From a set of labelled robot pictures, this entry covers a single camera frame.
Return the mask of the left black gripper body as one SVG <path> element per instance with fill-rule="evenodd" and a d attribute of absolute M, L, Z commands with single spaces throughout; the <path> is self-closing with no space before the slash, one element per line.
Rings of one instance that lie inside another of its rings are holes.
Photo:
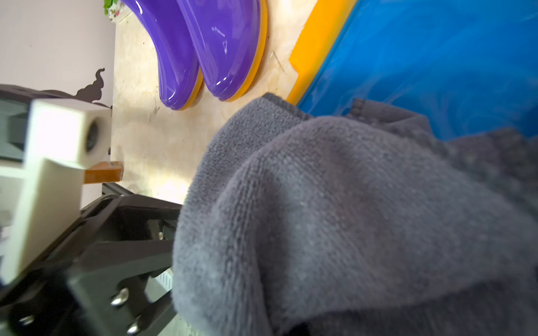
<path fill-rule="evenodd" d="M 106 195 L 1 290 L 3 335 L 157 335 L 172 297 L 147 281 L 172 265 L 179 204 Z"/>

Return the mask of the purple boot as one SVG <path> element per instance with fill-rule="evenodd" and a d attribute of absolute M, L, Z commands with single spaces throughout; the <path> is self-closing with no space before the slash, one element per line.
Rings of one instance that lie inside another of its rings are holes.
<path fill-rule="evenodd" d="M 268 6 L 261 0 L 179 1 L 205 84 L 222 102 L 243 96 L 261 65 Z"/>
<path fill-rule="evenodd" d="M 131 0 L 124 4 L 156 49 L 161 102 L 172 110 L 189 108 L 203 86 L 203 73 L 179 4 L 175 0 Z"/>

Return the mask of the grey cloth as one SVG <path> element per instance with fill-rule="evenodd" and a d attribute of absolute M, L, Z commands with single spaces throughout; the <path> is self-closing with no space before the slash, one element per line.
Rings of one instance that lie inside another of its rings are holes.
<path fill-rule="evenodd" d="M 172 271 L 206 335 L 536 335 L 537 138 L 264 95 L 209 143 Z"/>

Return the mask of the blue boot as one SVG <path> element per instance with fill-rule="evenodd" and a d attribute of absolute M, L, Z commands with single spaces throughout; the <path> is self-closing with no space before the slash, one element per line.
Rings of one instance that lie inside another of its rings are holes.
<path fill-rule="evenodd" d="M 369 99 L 426 116 L 442 140 L 537 134 L 536 1 L 358 1 L 298 107 Z"/>

